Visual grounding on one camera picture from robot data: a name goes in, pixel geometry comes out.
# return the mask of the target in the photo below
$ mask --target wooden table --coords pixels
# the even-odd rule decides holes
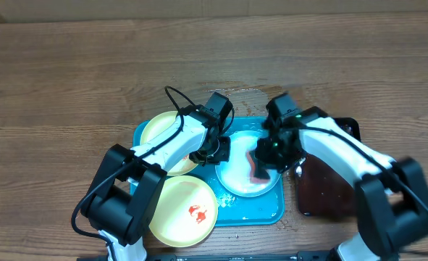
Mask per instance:
[[[73,232],[71,212],[106,150],[130,147],[139,123],[173,109],[165,85],[199,104],[226,94],[242,116],[265,115],[288,91],[302,108],[356,118],[366,144],[411,155],[428,179],[428,13],[0,25],[0,260],[105,253]],[[286,213],[274,225],[215,228],[184,249],[152,235],[144,244],[150,253],[290,253],[356,232],[354,220],[300,215],[284,179]]]

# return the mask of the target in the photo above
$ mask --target blue tray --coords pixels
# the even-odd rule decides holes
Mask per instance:
[[[264,117],[235,117],[231,128],[225,135],[229,136],[236,131],[263,131],[261,123]],[[133,146],[140,144],[140,137],[149,121],[141,123],[133,135]],[[269,225],[276,223],[285,213],[285,195],[283,193],[282,178],[268,192],[261,196],[246,198],[231,194],[219,182],[215,173],[215,166],[200,165],[185,175],[192,175],[206,182],[214,191],[219,203],[219,215],[215,226],[231,225]],[[133,194],[135,187],[130,187]]]

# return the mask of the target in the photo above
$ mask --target yellow plate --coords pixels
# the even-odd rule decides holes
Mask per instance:
[[[214,192],[202,180],[189,175],[169,178],[149,229],[171,247],[193,246],[211,233],[218,208]]]
[[[170,127],[177,117],[177,112],[164,112],[154,117],[149,121],[148,125],[143,130],[140,138],[140,144],[144,144],[151,139],[158,136],[162,131],[165,131]],[[197,166],[196,163],[192,162],[186,155],[180,160],[168,173],[169,176],[176,176],[189,173]]]

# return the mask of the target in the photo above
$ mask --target brown box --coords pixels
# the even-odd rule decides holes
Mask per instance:
[[[0,22],[428,11],[428,0],[0,0]]]

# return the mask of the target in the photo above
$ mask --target wood grain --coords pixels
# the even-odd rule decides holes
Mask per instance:
[[[428,13],[0,25],[0,260],[104,253],[74,234],[70,214],[105,151],[131,146],[139,123],[173,109],[165,85],[196,103],[218,91],[242,116],[265,115],[288,91],[303,108],[356,118],[365,143],[411,155],[428,179]],[[274,225],[215,228],[184,249],[149,234],[145,246],[289,253],[355,233],[354,220],[300,215],[284,179],[286,213]],[[428,250],[428,239],[415,247]]]

